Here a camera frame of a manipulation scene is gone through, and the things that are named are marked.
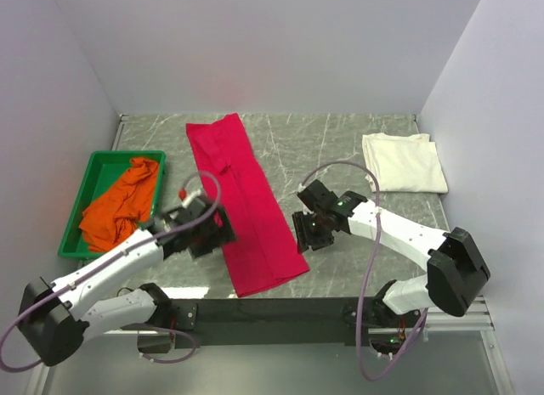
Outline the pink t shirt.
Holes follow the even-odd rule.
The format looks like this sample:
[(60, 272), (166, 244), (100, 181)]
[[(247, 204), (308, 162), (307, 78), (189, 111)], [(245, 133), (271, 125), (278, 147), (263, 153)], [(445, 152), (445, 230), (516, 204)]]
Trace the pink t shirt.
[(197, 169), (210, 172), (236, 241), (223, 247), (238, 297), (267, 291), (309, 271), (237, 114), (211, 124), (188, 123)]

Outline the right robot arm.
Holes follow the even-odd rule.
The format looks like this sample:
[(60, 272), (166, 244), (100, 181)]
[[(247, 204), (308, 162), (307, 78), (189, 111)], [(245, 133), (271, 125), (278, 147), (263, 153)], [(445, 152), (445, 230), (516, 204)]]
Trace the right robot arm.
[(375, 240), (423, 270), (422, 276), (394, 280), (380, 290), (373, 316), (381, 325), (391, 326), (419, 308), (437, 307), (462, 317), (490, 279), (479, 248), (464, 229), (432, 229), (352, 191), (341, 196), (300, 191), (297, 196), (305, 207), (292, 215), (300, 251), (332, 245), (334, 233), (344, 232)]

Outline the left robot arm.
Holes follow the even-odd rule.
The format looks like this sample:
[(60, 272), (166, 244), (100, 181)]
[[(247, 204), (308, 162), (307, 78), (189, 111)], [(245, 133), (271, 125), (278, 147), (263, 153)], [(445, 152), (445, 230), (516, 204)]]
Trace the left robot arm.
[(29, 283), (17, 327), (41, 362), (55, 366), (86, 341), (126, 326), (169, 332), (174, 326), (171, 298), (155, 283), (124, 296), (107, 298), (131, 275), (188, 251), (202, 257), (235, 241), (223, 206), (197, 199), (142, 223), (120, 245), (77, 271), (47, 282)]

